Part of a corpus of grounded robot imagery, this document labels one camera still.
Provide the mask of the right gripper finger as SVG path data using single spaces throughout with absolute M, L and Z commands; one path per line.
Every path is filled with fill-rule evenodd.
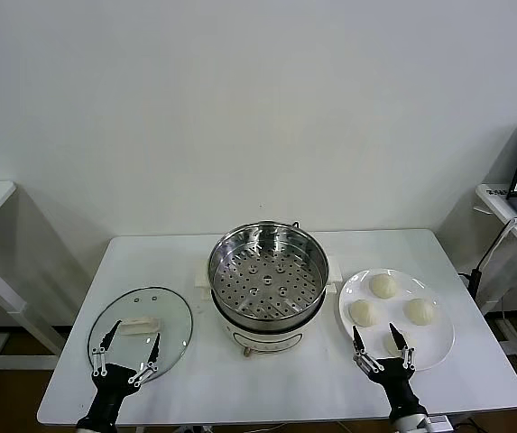
M 399 331 L 393 323 L 389 324 L 392 340 L 400 352 L 400 358 L 402 359 L 402 366 L 407 370 L 415 370 L 414 364 L 414 352 L 415 348 L 410 346 L 403 333 Z
M 353 332 L 353 359 L 358 367 L 364 373 L 379 373 L 383 370 L 383 366 L 371 356 L 365 349 L 365 345 L 356 326 L 352 326 Z

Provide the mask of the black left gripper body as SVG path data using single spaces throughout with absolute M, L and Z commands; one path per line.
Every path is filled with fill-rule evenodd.
M 114 428 L 124 399 L 139 391 L 129 380 L 136 371 L 106 363 L 106 375 L 92 378 L 97 392 L 88 413 L 77 422 L 77 428 Z

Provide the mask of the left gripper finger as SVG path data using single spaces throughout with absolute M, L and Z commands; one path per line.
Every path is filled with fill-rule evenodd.
M 140 387 L 143 382 L 149 379 L 154 373 L 158 371 L 157 360 L 160 352 L 160 334 L 156 335 L 152 350 L 147 358 L 147 361 L 141 366 L 140 370 L 129 379 L 129 383 L 134 387 Z
M 107 376 L 106 352 L 111 346 L 121 320 L 117 320 L 108 332 L 104 334 L 98 346 L 91 346 L 91 361 L 93 376 Z

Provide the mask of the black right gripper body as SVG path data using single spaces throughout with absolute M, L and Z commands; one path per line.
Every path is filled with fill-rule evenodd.
M 371 370 L 368 378 L 384 389 L 391 411 L 389 420 L 398 420 L 411 415 L 425 415 L 426 409 L 420 405 L 419 398 L 413 393 L 410 378 L 414 371 L 403 367 L 400 357 L 378 359 L 383 369 Z

